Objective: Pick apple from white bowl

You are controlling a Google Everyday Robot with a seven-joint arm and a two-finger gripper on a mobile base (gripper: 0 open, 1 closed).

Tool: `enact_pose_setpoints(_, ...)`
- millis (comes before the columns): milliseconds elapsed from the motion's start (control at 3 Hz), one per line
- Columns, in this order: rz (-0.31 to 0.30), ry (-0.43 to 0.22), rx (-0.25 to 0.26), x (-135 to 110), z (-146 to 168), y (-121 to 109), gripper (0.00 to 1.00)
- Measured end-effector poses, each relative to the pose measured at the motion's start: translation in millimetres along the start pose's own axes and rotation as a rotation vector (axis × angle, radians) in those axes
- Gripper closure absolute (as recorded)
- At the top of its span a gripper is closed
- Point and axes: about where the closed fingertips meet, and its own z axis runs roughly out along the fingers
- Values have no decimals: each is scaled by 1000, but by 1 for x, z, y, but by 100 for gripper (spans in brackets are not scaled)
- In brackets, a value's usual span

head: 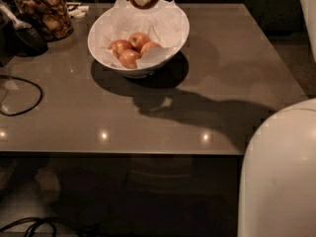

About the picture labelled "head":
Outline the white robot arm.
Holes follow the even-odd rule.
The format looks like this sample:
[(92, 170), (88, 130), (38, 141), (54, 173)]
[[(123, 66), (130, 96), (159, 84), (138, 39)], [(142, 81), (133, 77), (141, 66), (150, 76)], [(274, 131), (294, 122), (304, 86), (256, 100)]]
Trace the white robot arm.
[(315, 103), (243, 6), (192, 8), (190, 76), (141, 102), (151, 154), (237, 155), (237, 237), (316, 237)]

